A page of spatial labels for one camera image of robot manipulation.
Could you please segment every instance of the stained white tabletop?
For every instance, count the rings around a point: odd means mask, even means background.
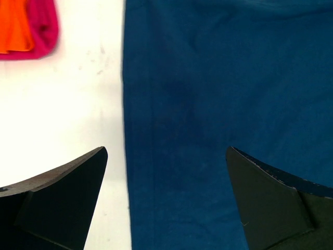
[[[86,250],[131,249],[122,113],[123,0],[56,0],[55,52],[0,61],[0,186],[105,146]]]

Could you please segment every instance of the orange fabric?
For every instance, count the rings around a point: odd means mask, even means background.
[[[0,54],[34,48],[27,3],[28,0],[0,0]]]

